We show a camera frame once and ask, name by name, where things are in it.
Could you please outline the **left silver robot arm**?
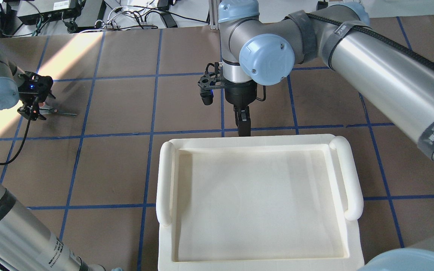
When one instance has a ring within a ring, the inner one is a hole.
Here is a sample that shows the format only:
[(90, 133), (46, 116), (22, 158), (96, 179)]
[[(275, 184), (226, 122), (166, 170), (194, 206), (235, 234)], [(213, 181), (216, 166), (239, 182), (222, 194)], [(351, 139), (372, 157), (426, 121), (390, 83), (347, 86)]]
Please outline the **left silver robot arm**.
[[(40, 106), (53, 96), (52, 86), (50, 76), (23, 71), (0, 51), (0, 110), (21, 101), (18, 113), (28, 122), (45, 120)], [(103, 270), (76, 256), (0, 183), (0, 271)]]

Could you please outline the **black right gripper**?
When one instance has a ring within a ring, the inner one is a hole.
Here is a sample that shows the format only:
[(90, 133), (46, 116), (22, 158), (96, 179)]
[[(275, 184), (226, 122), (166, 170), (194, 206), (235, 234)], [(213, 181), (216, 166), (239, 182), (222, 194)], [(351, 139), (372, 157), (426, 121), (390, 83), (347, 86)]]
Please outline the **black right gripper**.
[(234, 105), (235, 123), (238, 136), (241, 136), (241, 110), (242, 110), (242, 136), (251, 136), (251, 118), (248, 105), (257, 98), (258, 84), (248, 81), (241, 84), (231, 84), (225, 87), (226, 100)]

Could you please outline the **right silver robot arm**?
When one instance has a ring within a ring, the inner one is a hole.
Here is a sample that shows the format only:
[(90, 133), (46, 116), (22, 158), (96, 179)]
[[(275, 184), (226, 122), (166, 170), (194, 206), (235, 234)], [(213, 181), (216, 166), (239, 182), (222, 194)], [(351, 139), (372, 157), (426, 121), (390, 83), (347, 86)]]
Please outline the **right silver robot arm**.
[(319, 57), (434, 161), (434, 63), (374, 32), (362, 5), (297, 11), (270, 24), (260, 22), (256, 0), (223, 0), (218, 13), (225, 79), (274, 85)]

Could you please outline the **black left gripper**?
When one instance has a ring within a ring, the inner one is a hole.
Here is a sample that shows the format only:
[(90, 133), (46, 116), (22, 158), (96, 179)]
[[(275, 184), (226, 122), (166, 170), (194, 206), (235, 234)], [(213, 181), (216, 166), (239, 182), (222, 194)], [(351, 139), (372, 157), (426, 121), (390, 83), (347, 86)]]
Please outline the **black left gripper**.
[(48, 96), (55, 98), (52, 94), (53, 78), (41, 76), (34, 72), (25, 72), (18, 75), (22, 79), (22, 84), (18, 87), (19, 97), (23, 103), (17, 112), (24, 118), (35, 121), (37, 119), (46, 120), (40, 113), (39, 103), (45, 102)]

